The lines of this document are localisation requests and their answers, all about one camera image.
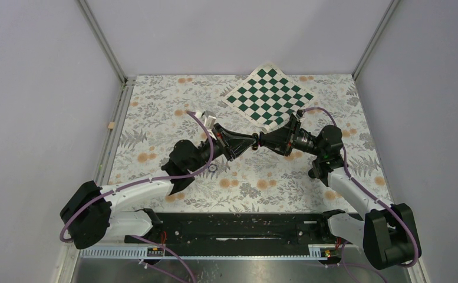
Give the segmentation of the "black earbud charging case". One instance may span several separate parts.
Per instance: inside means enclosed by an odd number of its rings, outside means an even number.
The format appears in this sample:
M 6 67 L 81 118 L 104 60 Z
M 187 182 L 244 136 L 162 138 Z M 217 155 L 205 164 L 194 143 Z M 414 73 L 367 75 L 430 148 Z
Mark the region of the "black earbud charging case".
M 253 133 L 252 134 L 252 138 L 254 139 L 252 145 L 251 145 L 251 149 L 256 151 L 259 149 L 259 146 L 260 146 L 260 139 L 259 139 L 259 134 L 258 133 Z

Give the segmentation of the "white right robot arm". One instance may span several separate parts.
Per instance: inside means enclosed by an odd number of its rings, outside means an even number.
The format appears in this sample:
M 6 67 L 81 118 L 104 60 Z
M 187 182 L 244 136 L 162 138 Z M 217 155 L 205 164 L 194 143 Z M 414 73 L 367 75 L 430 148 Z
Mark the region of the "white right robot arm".
M 351 242 L 378 270 L 417 263 L 421 245 L 412 210 L 405 203 L 396 205 L 376 196 L 350 173 L 341 155 L 339 127 L 326 125 L 314 136 L 293 117 L 279 129 L 260 133 L 259 145 L 282 156 L 293 150 L 315 156 L 309 177 L 338 192 L 360 216 L 356 219 L 345 212 L 330 216 L 317 226 L 320 240 L 331 243 L 339 237 Z

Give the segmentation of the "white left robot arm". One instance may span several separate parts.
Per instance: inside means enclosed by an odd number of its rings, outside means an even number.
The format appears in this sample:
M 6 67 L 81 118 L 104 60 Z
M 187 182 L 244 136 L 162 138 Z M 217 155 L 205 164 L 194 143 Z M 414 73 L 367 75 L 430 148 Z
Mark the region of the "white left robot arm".
M 168 161 L 151 177 L 140 177 L 121 185 L 83 183 L 60 212 L 64 223 L 60 239 L 73 243 L 79 250 L 105 239 L 132 235 L 141 236 L 147 242 L 157 241 L 162 234 L 160 224 L 147 212 L 130 211 L 127 207 L 148 198 L 179 193 L 218 157 L 233 161 L 247 149 L 259 147 L 258 134 L 235 133 L 219 124 L 207 135 L 198 146 L 189 140 L 179 140 Z

